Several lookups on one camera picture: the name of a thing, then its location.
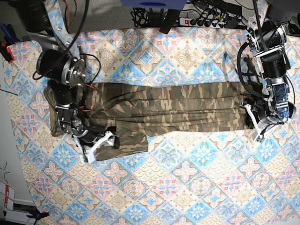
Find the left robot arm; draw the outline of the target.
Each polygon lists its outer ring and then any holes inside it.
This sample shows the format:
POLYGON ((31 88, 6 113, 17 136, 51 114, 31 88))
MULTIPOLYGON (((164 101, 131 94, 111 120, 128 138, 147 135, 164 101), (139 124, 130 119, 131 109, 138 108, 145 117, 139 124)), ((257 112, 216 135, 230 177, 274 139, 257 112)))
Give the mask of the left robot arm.
POLYGON ((287 38, 283 21, 266 17, 264 22, 261 22, 257 0, 252 0, 252 3, 257 29, 248 30, 247 42, 238 51, 237 73, 245 90, 258 97, 252 107, 244 103, 241 107, 246 108, 255 129, 265 133, 269 127, 289 123, 294 118, 295 104, 289 101, 288 96, 295 90, 287 76, 287 70, 291 66, 285 52, 287 38), (265 80, 267 94, 253 90, 244 82, 240 59, 246 47, 250 47, 254 54, 260 70, 259 74, 254 73, 254 75, 265 80))

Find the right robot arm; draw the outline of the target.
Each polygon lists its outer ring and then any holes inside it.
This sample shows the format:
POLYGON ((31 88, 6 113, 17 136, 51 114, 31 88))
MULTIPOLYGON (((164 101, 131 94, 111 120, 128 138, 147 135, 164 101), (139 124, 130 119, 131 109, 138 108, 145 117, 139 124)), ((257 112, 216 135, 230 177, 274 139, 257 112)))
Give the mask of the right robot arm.
POLYGON ((48 80, 47 94, 53 104, 55 134, 71 135, 79 147, 119 148, 115 127, 91 125, 81 105, 84 97, 86 63, 76 45, 79 33, 67 32, 58 0, 6 0, 26 31, 42 47, 36 64, 35 80, 48 80))

